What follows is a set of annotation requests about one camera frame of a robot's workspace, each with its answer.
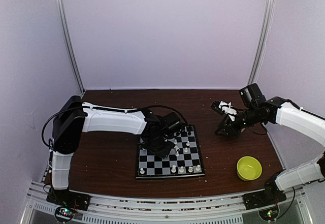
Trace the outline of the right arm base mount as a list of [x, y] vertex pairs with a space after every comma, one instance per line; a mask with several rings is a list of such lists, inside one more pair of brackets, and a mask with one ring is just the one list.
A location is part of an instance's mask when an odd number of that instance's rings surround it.
[[274, 221], [280, 216], [280, 202], [287, 199], [282, 191], [260, 190], [243, 195], [246, 210], [257, 209], [260, 218], [264, 221]]

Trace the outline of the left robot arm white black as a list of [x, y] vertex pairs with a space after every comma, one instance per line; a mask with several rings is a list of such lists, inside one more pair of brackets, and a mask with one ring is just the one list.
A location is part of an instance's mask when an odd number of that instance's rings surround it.
[[165, 116], [154, 114], [152, 108], [104, 107], [82, 102], [78, 95], [70, 97], [61, 110], [48, 119], [53, 122], [52, 137], [45, 143], [51, 150], [53, 197], [63, 206], [73, 201], [73, 194], [67, 190], [69, 173], [82, 133], [138, 135], [144, 149], [160, 158], [167, 157], [174, 147], [170, 139], [181, 133], [188, 121], [174, 108], [170, 108], [171, 112]]

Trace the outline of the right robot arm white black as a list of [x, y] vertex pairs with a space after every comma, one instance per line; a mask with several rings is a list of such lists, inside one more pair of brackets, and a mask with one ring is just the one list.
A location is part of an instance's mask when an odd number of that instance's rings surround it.
[[244, 129], [257, 124], [272, 124], [268, 135], [276, 146], [285, 170], [265, 184], [260, 199], [272, 204], [280, 191], [324, 181], [324, 117], [298, 106], [290, 99], [266, 99], [256, 83], [239, 90], [245, 106], [236, 108], [230, 102], [214, 101], [211, 109], [223, 116], [215, 134], [237, 138]]

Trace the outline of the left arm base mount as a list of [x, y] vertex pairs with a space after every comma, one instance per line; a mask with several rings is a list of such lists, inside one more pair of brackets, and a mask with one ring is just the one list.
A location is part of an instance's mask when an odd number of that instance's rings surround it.
[[46, 200], [57, 205], [54, 210], [54, 217], [59, 222], [66, 223], [75, 217], [78, 210], [88, 210], [90, 195], [69, 190], [49, 190]]

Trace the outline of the black white chessboard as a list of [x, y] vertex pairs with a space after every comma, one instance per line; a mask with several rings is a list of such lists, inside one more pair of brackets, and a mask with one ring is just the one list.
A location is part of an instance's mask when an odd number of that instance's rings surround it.
[[[137, 147], [135, 175], [137, 180], [205, 176], [205, 168], [195, 126], [185, 126], [182, 132], [170, 139], [170, 141], [174, 143], [174, 147], [165, 158], [160, 158], [148, 152], [142, 148], [142, 145]], [[188, 152], [183, 152], [185, 147], [188, 148]], [[200, 172], [195, 171], [197, 165], [201, 166]], [[184, 167], [183, 173], [179, 173], [181, 166]], [[190, 173], [188, 167], [193, 167], [193, 172]], [[144, 174], [140, 173], [141, 168], [145, 170]]]

